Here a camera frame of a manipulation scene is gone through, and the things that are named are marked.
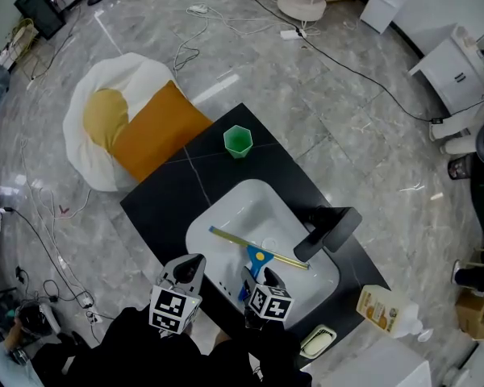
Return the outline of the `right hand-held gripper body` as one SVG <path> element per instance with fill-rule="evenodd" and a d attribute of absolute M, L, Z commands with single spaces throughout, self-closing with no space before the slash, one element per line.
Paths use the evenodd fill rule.
<path fill-rule="evenodd" d="M 244 316 L 251 327 L 261 327 L 269 321 L 284 323 L 293 304 L 286 289 L 257 284 L 244 299 Z"/>

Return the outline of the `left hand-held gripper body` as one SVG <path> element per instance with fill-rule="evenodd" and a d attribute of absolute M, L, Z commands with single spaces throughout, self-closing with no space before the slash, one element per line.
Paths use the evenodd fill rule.
<path fill-rule="evenodd" d="M 198 313 L 199 292 L 206 258 L 187 254 L 168 262 L 152 287 L 148 324 L 170 334 L 181 334 Z"/>

